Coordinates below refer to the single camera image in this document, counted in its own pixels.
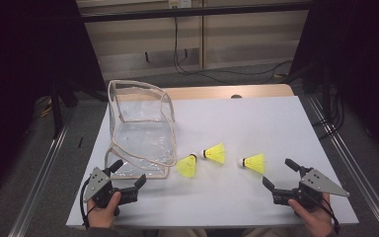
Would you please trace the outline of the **wooden table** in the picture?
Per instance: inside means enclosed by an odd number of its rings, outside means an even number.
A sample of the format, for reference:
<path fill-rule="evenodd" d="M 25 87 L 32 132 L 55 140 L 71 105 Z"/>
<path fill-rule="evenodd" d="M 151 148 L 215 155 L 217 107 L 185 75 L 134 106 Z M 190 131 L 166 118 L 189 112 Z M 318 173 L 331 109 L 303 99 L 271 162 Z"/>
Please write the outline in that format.
<path fill-rule="evenodd" d="M 243 98 L 293 96 L 291 88 L 285 84 L 165 88 L 164 91 L 172 101 L 231 99 L 231 96 L 235 94 Z M 153 101 L 160 100 L 162 92 L 155 89 L 122 89 L 115 97 L 119 101 Z"/>

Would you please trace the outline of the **white table cover sheet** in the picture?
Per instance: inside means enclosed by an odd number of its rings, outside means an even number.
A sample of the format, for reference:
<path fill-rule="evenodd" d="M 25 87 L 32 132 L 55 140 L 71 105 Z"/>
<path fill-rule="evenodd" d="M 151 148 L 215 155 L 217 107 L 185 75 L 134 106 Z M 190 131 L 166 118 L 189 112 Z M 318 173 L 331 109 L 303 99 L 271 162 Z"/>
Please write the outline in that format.
<path fill-rule="evenodd" d="M 187 155 L 221 143 L 224 164 L 198 160 L 192 178 L 170 171 L 150 180 L 135 203 L 121 207 L 115 224 L 141 229 L 249 228 L 295 226 L 300 219 L 288 206 L 276 205 L 256 172 L 237 162 L 265 157 L 265 177 L 280 189 L 293 189 L 299 176 L 287 158 L 338 177 L 295 96 L 251 99 L 176 100 L 177 154 Z"/>

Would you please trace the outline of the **metal floor rail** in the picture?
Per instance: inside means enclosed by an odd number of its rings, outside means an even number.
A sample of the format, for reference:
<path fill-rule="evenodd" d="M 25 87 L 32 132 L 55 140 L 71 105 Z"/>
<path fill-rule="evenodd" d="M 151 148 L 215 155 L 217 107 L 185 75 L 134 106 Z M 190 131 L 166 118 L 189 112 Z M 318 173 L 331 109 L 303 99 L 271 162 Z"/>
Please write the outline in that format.
<path fill-rule="evenodd" d="M 304 106 L 341 184 L 351 192 L 348 200 L 358 222 L 344 225 L 341 235 L 379 237 L 379 144 L 351 110 L 342 113 L 345 122 L 337 129 L 320 123 L 324 113 L 316 96 L 308 96 Z"/>
<path fill-rule="evenodd" d="M 22 205 L 8 237 L 25 237 L 34 213 L 38 207 L 44 186 L 48 180 L 51 169 L 65 139 L 70 123 L 73 120 L 74 114 L 74 111 L 68 112 L 67 115 L 63 117 L 64 124 L 58 134 L 52 139 L 51 145 L 46 153 L 35 182 Z"/>

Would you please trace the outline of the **black horizontal bar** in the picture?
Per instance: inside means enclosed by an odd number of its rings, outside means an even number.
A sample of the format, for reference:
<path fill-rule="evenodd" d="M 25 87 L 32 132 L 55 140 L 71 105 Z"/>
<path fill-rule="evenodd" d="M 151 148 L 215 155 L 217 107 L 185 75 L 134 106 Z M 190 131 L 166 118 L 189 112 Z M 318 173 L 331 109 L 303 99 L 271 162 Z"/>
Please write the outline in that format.
<path fill-rule="evenodd" d="M 138 12 L 106 13 L 106 14 L 84 14 L 79 20 L 83 23 L 147 20 L 178 17 L 199 17 L 232 14 L 268 13 L 309 10 L 313 7 L 312 2 L 293 2 L 258 4 L 243 6 L 221 6 L 221 7 L 198 7 L 175 10 L 149 10 Z"/>

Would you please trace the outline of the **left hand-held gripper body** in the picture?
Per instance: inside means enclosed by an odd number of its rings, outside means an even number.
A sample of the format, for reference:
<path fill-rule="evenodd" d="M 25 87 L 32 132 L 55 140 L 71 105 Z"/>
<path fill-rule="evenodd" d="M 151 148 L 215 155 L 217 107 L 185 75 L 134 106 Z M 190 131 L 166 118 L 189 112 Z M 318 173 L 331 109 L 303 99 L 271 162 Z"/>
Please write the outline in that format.
<path fill-rule="evenodd" d="M 133 186 L 129 188 L 115 188 L 112 183 L 111 174 L 117 170 L 118 167 L 115 166 L 111 166 L 105 170 L 95 167 L 90 175 L 83 202 L 92 199 L 98 207 L 105 208 L 116 192 L 121 193 L 119 205 L 136 202 L 138 199 L 139 181 L 136 181 Z"/>

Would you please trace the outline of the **yellow shuttlecock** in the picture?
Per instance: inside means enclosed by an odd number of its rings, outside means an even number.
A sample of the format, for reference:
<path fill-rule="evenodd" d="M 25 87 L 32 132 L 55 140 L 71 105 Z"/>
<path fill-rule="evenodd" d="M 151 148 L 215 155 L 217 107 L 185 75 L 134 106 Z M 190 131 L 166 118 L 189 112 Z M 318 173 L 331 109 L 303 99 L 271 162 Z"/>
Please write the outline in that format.
<path fill-rule="evenodd" d="M 176 164 L 176 169 L 183 177 L 192 178 L 195 175 L 196 156 L 190 154 L 186 158 L 179 160 Z"/>
<path fill-rule="evenodd" d="M 213 147 L 202 150 L 201 157 L 223 164 L 225 162 L 226 157 L 224 144 L 219 143 L 217 145 L 214 145 Z"/>
<path fill-rule="evenodd" d="M 261 153 L 248 158 L 241 158 L 238 160 L 238 165 L 263 175 L 265 173 L 265 156 Z"/>

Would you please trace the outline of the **person's right hand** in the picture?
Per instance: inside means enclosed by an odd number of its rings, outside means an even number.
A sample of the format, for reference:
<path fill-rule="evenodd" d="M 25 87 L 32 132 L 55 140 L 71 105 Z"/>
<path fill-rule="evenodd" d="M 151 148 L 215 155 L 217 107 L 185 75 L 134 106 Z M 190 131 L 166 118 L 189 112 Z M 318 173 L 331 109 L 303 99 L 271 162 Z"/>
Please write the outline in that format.
<path fill-rule="evenodd" d="M 309 237 L 328 237 L 333 233 L 332 218 L 320 207 L 308 211 L 295 199 L 288 204 L 302 218 Z"/>

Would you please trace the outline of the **clear plastic bag beige trim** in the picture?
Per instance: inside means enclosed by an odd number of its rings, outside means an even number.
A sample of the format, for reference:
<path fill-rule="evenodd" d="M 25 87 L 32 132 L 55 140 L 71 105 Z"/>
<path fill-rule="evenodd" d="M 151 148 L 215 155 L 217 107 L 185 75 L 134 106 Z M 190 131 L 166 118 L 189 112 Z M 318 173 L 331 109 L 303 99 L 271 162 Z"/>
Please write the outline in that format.
<path fill-rule="evenodd" d="M 123 162 L 113 177 L 167 178 L 177 163 L 175 112 L 168 93 L 148 83 L 113 80 L 108 99 L 111 138 L 105 165 Z"/>

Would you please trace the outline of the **person's right leg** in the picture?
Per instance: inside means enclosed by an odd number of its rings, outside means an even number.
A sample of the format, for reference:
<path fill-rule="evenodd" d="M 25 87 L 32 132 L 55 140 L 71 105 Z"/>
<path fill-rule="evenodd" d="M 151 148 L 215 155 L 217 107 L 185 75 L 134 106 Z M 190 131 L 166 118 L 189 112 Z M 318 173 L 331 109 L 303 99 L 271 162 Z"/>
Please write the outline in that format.
<path fill-rule="evenodd" d="M 310 237 L 300 227 L 261 227 L 249 228 L 242 232 L 241 237 Z"/>

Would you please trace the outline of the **person's left hand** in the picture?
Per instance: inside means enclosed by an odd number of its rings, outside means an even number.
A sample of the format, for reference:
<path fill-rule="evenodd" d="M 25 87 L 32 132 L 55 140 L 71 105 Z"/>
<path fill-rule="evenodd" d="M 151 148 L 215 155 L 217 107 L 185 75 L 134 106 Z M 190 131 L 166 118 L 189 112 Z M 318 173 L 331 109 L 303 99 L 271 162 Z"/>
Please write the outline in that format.
<path fill-rule="evenodd" d="M 114 193 L 105 208 L 97 207 L 96 203 L 89 199 L 87 201 L 89 225 L 97 228 L 112 228 L 114 226 L 114 212 L 117 209 L 120 198 L 121 193 Z"/>

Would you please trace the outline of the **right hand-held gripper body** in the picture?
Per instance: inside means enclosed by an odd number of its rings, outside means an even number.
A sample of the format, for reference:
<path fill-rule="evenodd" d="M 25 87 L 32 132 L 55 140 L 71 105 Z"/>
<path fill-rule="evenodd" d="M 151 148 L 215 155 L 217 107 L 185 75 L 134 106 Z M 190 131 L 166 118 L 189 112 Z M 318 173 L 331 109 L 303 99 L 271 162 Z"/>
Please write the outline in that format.
<path fill-rule="evenodd" d="M 317 169 L 301 169 L 304 170 L 304 175 L 300 178 L 297 188 L 282 190 L 271 186 L 271 195 L 274 204 L 288 205 L 290 199 L 295 199 L 304 208 L 313 209 L 321 203 L 323 193 L 346 198 L 350 196 L 349 192 Z"/>

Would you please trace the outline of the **dark curtain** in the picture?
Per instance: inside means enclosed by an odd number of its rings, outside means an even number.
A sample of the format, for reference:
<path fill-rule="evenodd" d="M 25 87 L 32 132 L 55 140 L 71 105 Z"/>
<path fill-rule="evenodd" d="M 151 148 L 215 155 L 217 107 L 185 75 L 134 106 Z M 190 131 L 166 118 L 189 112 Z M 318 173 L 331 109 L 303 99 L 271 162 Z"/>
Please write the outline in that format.
<path fill-rule="evenodd" d="M 310 0 L 290 71 L 307 66 L 303 88 L 328 70 L 347 103 L 379 141 L 379 0 Z"/>
<path fill-rule="evenodd" d="M 36 100 L 106 89 L 77 0 L 0 0 L 0 177 L 15 158 Z"/>

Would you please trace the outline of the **black metal stand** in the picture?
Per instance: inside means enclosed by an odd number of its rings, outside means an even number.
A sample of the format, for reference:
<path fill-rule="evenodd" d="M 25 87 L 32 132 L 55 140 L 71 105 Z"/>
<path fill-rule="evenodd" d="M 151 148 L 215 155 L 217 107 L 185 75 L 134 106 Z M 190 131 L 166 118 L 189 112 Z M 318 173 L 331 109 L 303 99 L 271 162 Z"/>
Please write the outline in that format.
<path fill-rule="evenodd" d="M 67 108 L 76 107 L 78 104 L 78 99 L 74 95 L 74 83 L 67 79 L 54 80 L 50 98 L 54 122 L 53 138 L 57 138 L 63 128 L 60 102 L 63 102 Z"/>

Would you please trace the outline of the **white wall socket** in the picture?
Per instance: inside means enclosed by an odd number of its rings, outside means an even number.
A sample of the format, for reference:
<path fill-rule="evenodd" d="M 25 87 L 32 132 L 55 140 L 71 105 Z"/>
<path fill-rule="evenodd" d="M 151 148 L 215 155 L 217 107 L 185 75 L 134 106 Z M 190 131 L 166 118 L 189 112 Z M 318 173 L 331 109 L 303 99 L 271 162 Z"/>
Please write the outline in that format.
<path fill-rule="evenodd" d="M 171 9 L 190 8 L 192 6 L 191 0 L 168 0 Z"/>

